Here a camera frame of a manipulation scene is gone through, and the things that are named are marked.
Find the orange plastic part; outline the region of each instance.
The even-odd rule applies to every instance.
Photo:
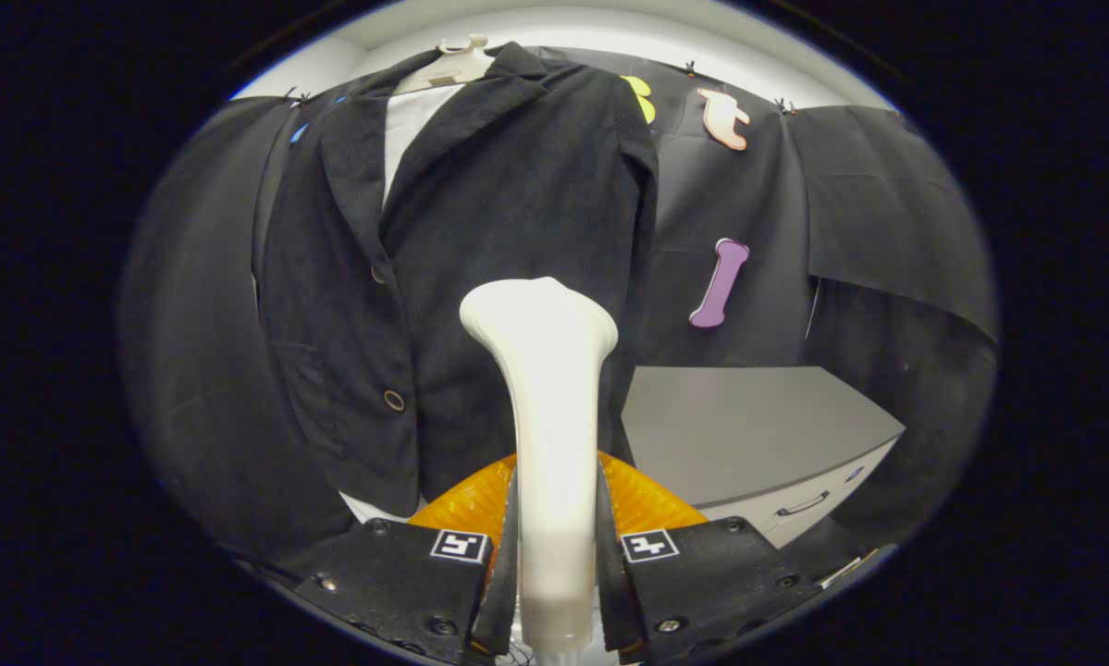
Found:
[[[706,523],[705,515],[669,490],[661,488],[631,464],[603,451],[599,452],[599,460],[604,464],[617,534],[672,530]],[[410,525],[431,527],[431,530],[479,532],[491,536],[492,543],[499,546],[500,532],[505,526],[509,482],[516,469],[517,455],[513,454],[472,473],[456,488],[424,506],[423,511],[409,520]],[[489,560],[489,577],[496,565],[496,553],[498,549],[492,550]]]

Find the yellow cutout shape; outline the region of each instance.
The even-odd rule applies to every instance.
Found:
[[[635,75],[622,75],[621,79],[629,81],[632,92],[635,92],[635,101],[640,102],[640,110],[643,111],[643,122],[652,122],[652,119],[657,117],[657,109],[652,106],[652,102],[645,100],[649,94],[652,94],[652,89],[645,81]]]

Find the jacket pocket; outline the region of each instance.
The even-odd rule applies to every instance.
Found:
[[[309,345],[271,342],[287,387],[287,399],[295,411],[299,430],[309,447],[329,452],[338,459],[344,455],[343,442],[336,427],[333,392],[328,382],[321,350]]]

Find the jacket sleeve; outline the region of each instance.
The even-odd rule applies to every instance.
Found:
[[[642,336],[643,309],[649,298],[649,266],[657,217],[657,147],[652,131],[643,117],[635,93],[627,81],[614,76],[613,121],[619,147],[621,173],[631,178],[638,193],[632,227],[630,279],[627,287],[624,315],[618,321],[619,341],[612,352],[612,388],[610,390],[610,454],[634,464],[627,442],[621,412],[635,371],[635,359]]]

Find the jacket lapel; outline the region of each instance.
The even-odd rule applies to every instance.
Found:
[[[489,49],[495,60],[484,78],[470,81],[445,103],[411,141],[389,198],[385,194],[386,109],[393,90],[410,72],[435,62],[439,51],[403,60],[348,92],[348,100],[321,119],[321,161],[344,219],[367,256],[381,256],[381,214],[409,195],[414,181],[436,160],[500,116],[546,93],[541,59],[516,42]]]

